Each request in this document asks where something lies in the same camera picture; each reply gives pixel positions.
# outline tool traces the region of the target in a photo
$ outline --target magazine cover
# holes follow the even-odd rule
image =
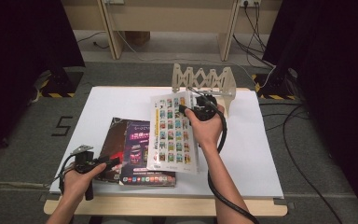
[[[175,186],[175,172],[149,171],[146,167],[149,149],[149,132],[149,121],[128,121],[120,185]]]
[[[151,99],[149,170],[196,174],[199,153],[189,120],[179,105],[192,106],[191,91],[182,91]]]
[[[122,166],[121,163],[123,162],[123,149],[126,140],[125,133],[127,129],[127,123],[127,119],[112,118],[112,122],[103,143],[103,148],[99,158],[106,156],[108,156],[110,160],[119,158],[120,164],[112,167],[111,170],[95,176],[95,179],[118,183]]]

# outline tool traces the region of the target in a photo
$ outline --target hand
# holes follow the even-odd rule
[[[217,105],[217,109],[224,114],[224,107]],[[200,121],[190,109],[186,109],[185,113],[191,121],[194,137],[200,144],[202,150],[215,150],[223,129],[222,120],[219,115],[216,114],[211,119]]]
[[[79,204],[83,200],[83,196],[89,187],[92,178],[102,172],[106,167],[106,163],[99,164],[86,174],[80,174],[75,170],[67,172],[64,176],[64,193],[62,198],[71,203]]]

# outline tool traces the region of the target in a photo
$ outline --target wall socket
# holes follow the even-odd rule
[[[248,1],[248,7],[255,7],[255,3],[258,3],[259,6],[261,5],[261,0],[241,0],[241,7],[243,7],[245,1]]]

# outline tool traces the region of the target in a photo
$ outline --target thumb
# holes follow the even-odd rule
[[[105,168],[106,168],[106,163],[101,163],[96,167],[94,167],[94,169],[92,169],[90,172],[86,173],[86,175],[88,176],[88,178],[92,179],[94,176],[102,172]]]

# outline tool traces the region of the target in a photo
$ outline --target black panel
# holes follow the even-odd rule
[[[287,14],[281,15],[283,20],[291,20],[294,11],[303,10],[302,6],[284,8],[287,5],[292,6],[293,1],[283,1],[280,14]],[[273,51],[268,57],[297,70],[321,135],[358,197],[358,4],[324,1],[306,46],[289,62],[280,56],[294,40],[286,39],[283,48],[275,45],[301,26],[280,29],[279,19],[267,45],[267,51]]]
[[[0,1],[0,142],[47,70],[84,66],[62,3]]]

